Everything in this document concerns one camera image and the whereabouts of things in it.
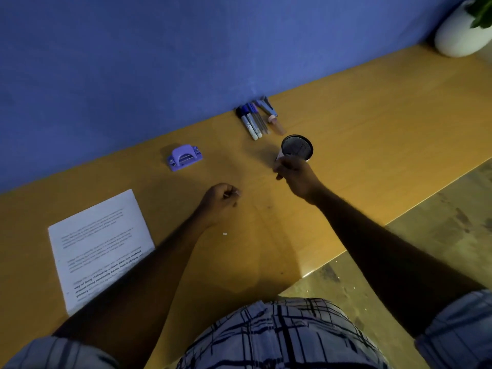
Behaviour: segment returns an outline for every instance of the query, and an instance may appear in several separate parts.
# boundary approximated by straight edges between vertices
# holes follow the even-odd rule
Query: green plant
[[[492,26],[492,0],[475,0],[466,7],[466,11],[475,17],[471,28]]]

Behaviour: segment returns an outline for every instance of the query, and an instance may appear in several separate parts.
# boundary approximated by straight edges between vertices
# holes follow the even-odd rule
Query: sheet of paper
[[[133,191],[48,228],[69,315],[154,250]]]

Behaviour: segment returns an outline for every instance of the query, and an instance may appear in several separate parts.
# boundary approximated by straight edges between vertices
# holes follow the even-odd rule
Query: plant pot
[[[473,0],[466,0],[444,21],[435,34],[435,47],[448,57],[464,57],[482,49],[492,39],[492,27],[471,28],[475,19],[465,7]]]

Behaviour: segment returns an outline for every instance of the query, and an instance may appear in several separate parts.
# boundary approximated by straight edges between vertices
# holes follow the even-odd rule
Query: shirt sleeve
[[[415,340],[433,369],[492,367],[492,293],[471,292],[442,310]]]
[[[55,336],[33,340],[3,369],[118,369],[118,362],[98,348]]]

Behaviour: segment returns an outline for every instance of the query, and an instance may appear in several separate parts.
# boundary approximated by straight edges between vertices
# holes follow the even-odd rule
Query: table top
[[[270,100],[288,134],[311,140],[320,179],[388,223],[492,156],[491,78],[473,56],[414,46]],[[47,228],[130,188],[156,244],[209,186],[243,191],[236,213],[200,238],[149,368],[343,252],[323,215],[275,180],[282,138],[253,141],[230,111],[0,195],[0,365],[67,317]],[[203,160],[171,172],[165,157],[187,143]]]

